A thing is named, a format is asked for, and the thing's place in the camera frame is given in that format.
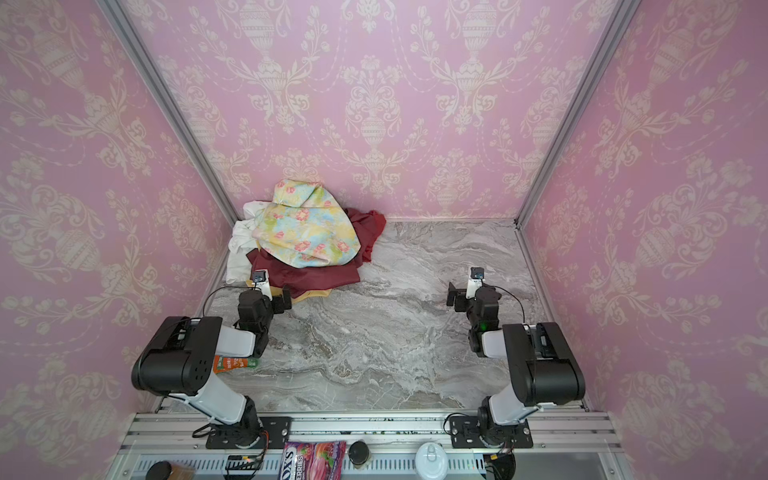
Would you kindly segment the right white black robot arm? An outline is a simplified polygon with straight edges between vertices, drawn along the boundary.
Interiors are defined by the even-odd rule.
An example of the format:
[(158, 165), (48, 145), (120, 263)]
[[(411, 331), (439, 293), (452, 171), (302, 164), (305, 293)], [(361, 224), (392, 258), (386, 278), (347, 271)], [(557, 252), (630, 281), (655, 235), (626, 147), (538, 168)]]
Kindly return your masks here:
[(505, 324), (499, 321), (501, 293), (481, 280), (464, 289), (450, 283), (446, 305), (469, 321), (468, 342), (480, 358), (504, 360), (509, 380), (486, 397), (475, 425), (451, 429), (452, 445), (472, 448), (530, 448), (528, 418), (546, 405), (581, 401), (586, 381), (561, 327), (555, 322)]

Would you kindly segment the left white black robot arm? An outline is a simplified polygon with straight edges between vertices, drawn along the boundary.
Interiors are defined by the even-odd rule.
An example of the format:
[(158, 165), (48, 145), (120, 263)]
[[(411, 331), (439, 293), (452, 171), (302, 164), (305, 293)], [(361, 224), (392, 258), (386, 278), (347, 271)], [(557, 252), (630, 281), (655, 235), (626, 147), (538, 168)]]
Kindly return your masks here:
[(262, 418), (254, 400), (228, 386), (221, 373), (255, 369), (269, 343), (274, 317), (292, 308), (290, 290), (253, 288), (239, 296), (239, 318), (226, 326), (218, 316), (170, 316), (135, 361), (135, 389), (177, 400), (208, 423), (193, 431), (208, 449), (281, 449), (289, 417)]

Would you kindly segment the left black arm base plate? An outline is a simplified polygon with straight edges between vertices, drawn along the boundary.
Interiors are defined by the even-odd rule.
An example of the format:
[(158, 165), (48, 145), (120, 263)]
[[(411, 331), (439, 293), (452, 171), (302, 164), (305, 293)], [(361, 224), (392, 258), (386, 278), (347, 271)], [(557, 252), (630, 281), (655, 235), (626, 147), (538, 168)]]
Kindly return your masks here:
[(212, 424), (205, 446), (209, 450), (282, 449), (290, 435), (290, 417), (260, 417), (255, 423)]

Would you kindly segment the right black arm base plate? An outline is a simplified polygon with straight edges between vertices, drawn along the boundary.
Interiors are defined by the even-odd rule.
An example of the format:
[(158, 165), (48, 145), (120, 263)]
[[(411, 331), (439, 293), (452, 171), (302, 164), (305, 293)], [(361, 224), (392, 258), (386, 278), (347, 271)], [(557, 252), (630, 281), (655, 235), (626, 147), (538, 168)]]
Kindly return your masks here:
[(478, 416), (449, 415), (444, 428), (454, 449), (529, 449), (534, 445), (529, 423), (497, 425)]

